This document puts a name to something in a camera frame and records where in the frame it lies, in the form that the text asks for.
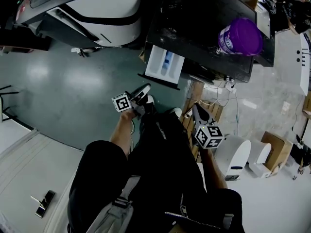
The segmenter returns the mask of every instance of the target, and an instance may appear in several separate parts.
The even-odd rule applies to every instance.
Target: black desk
[[[257,23],[256,12],[240,0],[163,0],[147,42],[248,82],[253,57],[217,52],[218,33],[238,17]]]

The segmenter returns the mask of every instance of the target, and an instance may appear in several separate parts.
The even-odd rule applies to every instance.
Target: white cabinet
[[[0,159],[0,210],[22,233],[42,233],[83,153],[41,134]],[[56,194],[43,218],[35,215],[47,191]]]
[[[282,82],[302,95],[309,88],[309,46],[303,34],[295,35],[291,30],[276,35],[274,67]]]

